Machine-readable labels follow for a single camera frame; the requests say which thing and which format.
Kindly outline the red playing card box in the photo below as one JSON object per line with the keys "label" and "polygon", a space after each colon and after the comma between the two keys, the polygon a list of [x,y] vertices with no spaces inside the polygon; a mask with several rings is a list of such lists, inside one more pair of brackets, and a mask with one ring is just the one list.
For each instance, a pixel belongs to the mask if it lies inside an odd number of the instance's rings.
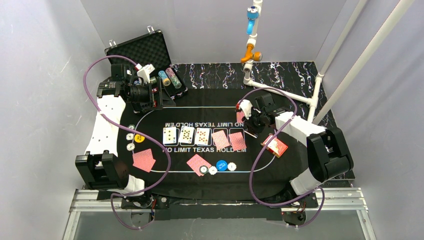
{"label": "red playing card box", "polygon": [[269,142],[266,149],[277,158],[280,158],[289,147],[285,143],[283,143],[281,140],[279,140],[277,137],[275,137],[272,141],[270,141],[272,136],[273,134],[270,133],[266,137],[266,139],[261,143],[261,145],[265,146]]}

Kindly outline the white grey poker chip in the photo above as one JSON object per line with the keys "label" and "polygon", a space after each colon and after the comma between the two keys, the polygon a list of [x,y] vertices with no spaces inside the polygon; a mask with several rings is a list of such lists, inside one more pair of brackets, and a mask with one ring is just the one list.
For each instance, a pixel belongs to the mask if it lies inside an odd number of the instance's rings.
{"label": "white grey poker chip", "polygon": [[237,165],[236,165],[234,162],[230,162],[230,163],[228,163],[228,165],[227,165],[227,169],[228,169],[230,172],[234,172],[234,171],[237,169]]}
{"label": "white grey poker chip", "polygon": [[135,149],[135,144],[134,144],[133,142],[128,143],[128,144],[127,144],[127,146],[126,146],[126,149],[127,149],[128,151],[130,151],[130,152],[134,151],[134,149]]}

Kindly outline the blue small blind button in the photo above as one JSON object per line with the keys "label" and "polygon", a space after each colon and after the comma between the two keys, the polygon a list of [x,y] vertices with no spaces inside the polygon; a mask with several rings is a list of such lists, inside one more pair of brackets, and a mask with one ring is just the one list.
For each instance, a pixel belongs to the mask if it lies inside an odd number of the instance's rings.
{"label": "blue small blind button", "polygon": [[228,169],[228,163],[225,160],[222,160],[222,159],[219,160],[216,163],[215,166],[216,166],[217,170],[220,171],[220,172],[224,172]]}

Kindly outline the yellow big blind button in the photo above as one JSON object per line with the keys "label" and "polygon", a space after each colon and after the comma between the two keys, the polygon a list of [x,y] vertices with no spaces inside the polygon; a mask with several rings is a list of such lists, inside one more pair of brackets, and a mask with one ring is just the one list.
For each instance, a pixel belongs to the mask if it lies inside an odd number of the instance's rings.
{"label": "yellow big blind button", "polygon": [[145,137],[144,136],[142,136],[142,135],[140,135],[140,134],[135,134],[134,135],[134,138],[133,138],[133,140],[136,142],[136,143],[142,143],[142,142],[144,142],[145,141]]}

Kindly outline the white blue poker chip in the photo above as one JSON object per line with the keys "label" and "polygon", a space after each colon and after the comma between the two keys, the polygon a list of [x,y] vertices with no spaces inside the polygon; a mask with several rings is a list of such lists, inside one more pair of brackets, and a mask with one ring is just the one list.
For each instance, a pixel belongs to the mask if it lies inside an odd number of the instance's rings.
{"label": "white blue poker chip", "polygon": [[208,173],[209,173],[210,175],[215,175],[217,172],[218,172],[218,169],[217,169],[215,166],[211,166],[211,167],[208,169]]}
{"label": "white blue poker chip", "polygon": [[133,141],[134,136],[135,136],[134,133],[128,133],[125,138],[126,138],[127,141]]}

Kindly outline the red backed playing card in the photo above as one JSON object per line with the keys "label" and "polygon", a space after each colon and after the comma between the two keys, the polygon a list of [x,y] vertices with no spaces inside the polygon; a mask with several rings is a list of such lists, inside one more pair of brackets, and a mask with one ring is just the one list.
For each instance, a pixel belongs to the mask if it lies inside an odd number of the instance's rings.
{"label": "red backed playing card", "polygon": [[208,168],[212,166],[208,161],[206,161],[198,154],[195,154],[186,163],[199,177],[204,176],[204,174],[201,174],[199,171],[201,166],[207,166]]}

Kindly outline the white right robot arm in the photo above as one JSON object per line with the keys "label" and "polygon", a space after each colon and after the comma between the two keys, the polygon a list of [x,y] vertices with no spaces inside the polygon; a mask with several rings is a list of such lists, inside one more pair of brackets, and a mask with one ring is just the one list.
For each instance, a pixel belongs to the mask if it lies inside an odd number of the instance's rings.
{"label": "white right robot arm", "polygon": [[302,144],[307,151],[307,168],[288,183],[286,189],[292,196],[303,196],[321,184],[344,174],[354,167],[349,147],[342,130],[326,128],[309,122],[297,115],[297,110],[288,111],[278,107],[270,93],[255,98],[256,106],[243,97],[236,105],[236,111],[243,113],[244,131],[252,136],[264,128],[275,132],[262,142],[255,161],[266,150],[280,148],[274,143],[284,133]]}

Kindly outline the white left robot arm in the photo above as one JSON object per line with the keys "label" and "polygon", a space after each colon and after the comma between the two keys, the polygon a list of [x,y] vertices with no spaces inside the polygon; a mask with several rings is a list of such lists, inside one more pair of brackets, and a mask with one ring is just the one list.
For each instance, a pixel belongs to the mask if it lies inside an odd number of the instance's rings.
{"label": "white left robot arm", "polygon": [[119,130],[137,134],[138,131],[120,124],[126,103],[120,96],[106,95],[94,99],[87,86],[89,71],[96,65],[91,63],[82,77],[82,83],[89,100],[97,110],[93,132],[83,155],[75,159],[75,165],[85,185],[90,190],[105,190],[111,195],[127,198],[140,196],[153,189],[168,175],[172,159],[164,145],[145,135],[145,138],[160,147],[167,157],[167,168],[163,175],[152,185],[145,186],[145,182],[132,176],[129,167],[119,159],[118,134]]}

